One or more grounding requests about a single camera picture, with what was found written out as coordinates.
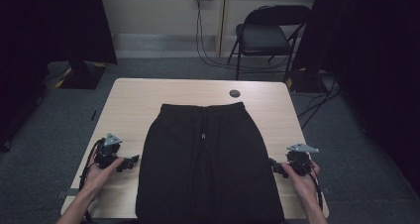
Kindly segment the person's right hand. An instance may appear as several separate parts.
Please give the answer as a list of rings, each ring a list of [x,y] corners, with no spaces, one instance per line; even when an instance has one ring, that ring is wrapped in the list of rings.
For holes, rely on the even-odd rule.
[[[282,164],[281,166],[292,180],[293,186],[301,202],[303,204],[314,204],[317,206],[317,188],[313,181],[313,177],[320,171],[320,168],[314,161],[310,161],[312,171],[304,176],[298,175],[289,164]]]

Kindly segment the person's left hand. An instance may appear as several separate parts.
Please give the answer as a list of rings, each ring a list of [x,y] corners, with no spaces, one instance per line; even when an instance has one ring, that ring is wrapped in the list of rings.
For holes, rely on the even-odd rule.
[[[124,161],[123,158],[118,158],[111,165],[106,168],[100,168],[94,159],[89,161],[87,177],[82,187],[80,194],[87,200],[92,201],[102,190],[103,186],[114,172],[114,170]]]

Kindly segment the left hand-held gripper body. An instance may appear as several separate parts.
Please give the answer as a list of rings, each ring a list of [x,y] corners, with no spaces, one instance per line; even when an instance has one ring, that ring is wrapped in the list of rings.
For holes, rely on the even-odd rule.
[[[98,140],[95,145],[97,154],[94,161],[100,168],[107,168],[118,159],[117,152],[122,140],[117,136],[108,133],[105,138]]]

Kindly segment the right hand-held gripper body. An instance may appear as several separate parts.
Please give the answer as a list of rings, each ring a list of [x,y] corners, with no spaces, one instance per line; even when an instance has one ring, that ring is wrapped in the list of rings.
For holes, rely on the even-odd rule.
[[[293,170],[301,176],[309,173],[312,169],[309,155],[319,153],[319,149],[306,144],[291,145],[287,149],[286,157]]]

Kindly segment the black stand base, yellow tape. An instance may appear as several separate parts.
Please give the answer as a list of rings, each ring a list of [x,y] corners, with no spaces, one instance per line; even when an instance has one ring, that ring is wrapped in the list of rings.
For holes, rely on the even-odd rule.
[[[292,92],[325,93],[327,88],[316,70],[306,68],[290,70],[285,75],[285,84]]]
[[[107,66],[104,63],[75,60],[69,62],[62,79],[55,85],[61,89],[94,90],[100,82]]]

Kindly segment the large black curtain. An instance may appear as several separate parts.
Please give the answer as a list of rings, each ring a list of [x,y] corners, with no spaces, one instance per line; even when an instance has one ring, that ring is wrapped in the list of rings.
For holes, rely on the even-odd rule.
[[[293,66],[337,73],[420,196],[420,0],[314,0]]]
[[[53,61],[117,62],[102,0],[0,0],[0,152],[44,92]]]

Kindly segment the black pants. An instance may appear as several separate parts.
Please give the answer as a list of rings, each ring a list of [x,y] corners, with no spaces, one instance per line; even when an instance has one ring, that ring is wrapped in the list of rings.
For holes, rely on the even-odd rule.
[[[242,102],[163,104],[147,133],[140,224],[283,224],[263,137]]]

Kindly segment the black folding chair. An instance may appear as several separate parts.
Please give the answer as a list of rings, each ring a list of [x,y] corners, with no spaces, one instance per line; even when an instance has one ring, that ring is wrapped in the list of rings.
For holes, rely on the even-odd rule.
[[[236,41],[228,57],[237,55],[236,79],[239,79],[242,56],[287,56],[284,74],[291,64],[299,31],[307,23],[311,10],[303,5],[261,6],[236,27]]]

